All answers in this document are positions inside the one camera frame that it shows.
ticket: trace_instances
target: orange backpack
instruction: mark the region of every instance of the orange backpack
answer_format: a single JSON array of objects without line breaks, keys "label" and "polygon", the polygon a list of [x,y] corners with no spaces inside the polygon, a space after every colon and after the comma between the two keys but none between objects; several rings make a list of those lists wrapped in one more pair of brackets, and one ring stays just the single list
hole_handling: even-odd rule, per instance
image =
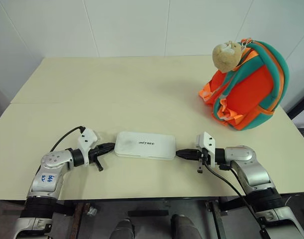
[{"label": "orange backpack", "polygon": [[289,82],[284,58],[272,46],[243,39],[246,49],[237,67],[227,73],[219,70],[199,92],[212,115],[237,130],[254,128],[273,115]]}]

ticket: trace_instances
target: gray shoe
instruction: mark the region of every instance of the gray shoe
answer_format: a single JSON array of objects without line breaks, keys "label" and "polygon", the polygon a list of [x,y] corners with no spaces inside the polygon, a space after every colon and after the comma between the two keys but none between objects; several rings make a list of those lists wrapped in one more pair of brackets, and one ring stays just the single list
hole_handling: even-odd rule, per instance
[{"label": "gray shoe", "polygon": [[172,239],[202,239],[193,222],[184,215],[173,215],[171,219]]},{"label": "gray shoe", "polygon": [[133,224],[130,219],[124,219],[116,225],[110,239],[134,239],[134,237],[135,232]]}]

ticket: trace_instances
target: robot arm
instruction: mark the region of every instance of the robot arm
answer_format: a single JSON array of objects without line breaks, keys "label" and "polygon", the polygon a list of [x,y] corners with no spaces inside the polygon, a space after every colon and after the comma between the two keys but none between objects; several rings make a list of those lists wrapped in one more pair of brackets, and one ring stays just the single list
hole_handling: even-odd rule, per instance
[{"label": "robot arm", "polygon": [[234,169],[246,194],[246,201],[265,226],[268,235],[262,235],[263,238],[304,239],[304,230],[292,210],[284,205],[268,172],[258,162],[254,150],[247,146],[215,148],[215,140],[206,132],[197,136],[196,147],[198,149],[179,150],[176,155],[198,160],[199,173],[202,173],[204,164],[212,168],[218,165],[222,170]]},{"label": "robot arm", "polygon": [[49,152],[41,159],[41,165],[28,191],[25,208],[17,220],[14,239],[49,239],[54,206],[60,195],[63,176],[74,167],[95,163],[103,168],[97,157],[114,149],[114,143],[94,147],[98,138],[93,130],[84,128],[78,138],[78,148]]}]

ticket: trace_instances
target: beige tabletop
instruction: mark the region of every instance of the beige tabletop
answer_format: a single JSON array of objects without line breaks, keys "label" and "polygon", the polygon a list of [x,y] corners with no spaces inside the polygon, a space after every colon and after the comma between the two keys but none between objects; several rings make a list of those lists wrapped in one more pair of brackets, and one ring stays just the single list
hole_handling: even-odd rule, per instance
[{"label": "beige tabletop", "polygon": [[[235,131],[214,121],[198,90],[215,72],[210,56],[48,58],[0,119],[0,199],[24,200],[41,157],[67,131],[85,125],[101,141],[120,131],[171,134],[177,149],[194,148],[207,131],[216,147],[253,148],[280,193],[304,191],[304,139],[279,107],[263,125]],[[78,133],[57,149],[77,146]],[[118,157],[78,167],[60,199],[209,197],[235,193],[197,162]],[[240,190],[230,172],[219,171]]]}]

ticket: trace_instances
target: gray floor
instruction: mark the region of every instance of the gray floor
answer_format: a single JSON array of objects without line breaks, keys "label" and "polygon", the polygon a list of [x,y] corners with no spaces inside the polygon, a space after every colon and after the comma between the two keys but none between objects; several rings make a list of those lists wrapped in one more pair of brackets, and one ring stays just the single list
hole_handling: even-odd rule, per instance
[{"label": "gray floor", "polygon": [[[304,226],[304,197],[288,196],[287,205],[296,217],[302,218]],[[170,218],[173,214],[188,216],[198,228],[203,239],[216,239],[212,213],[205,208],[203,201],[123,201],[96,203],[98,213],[95,217],[84,215],[78,239],[108,239],[116,224],[128,218],[127,212],[133,210],[168,210],[164,217],[132,217],[136,239],[170,239]],[[11,230],[22,207],[0,202],[0,239],[10,239]],[[54,214],[51,236],[54,239],[67,239],[71,217]],[[227,239],[260,239],[259,227],[246,208],[228,211],[222,217]]]}]

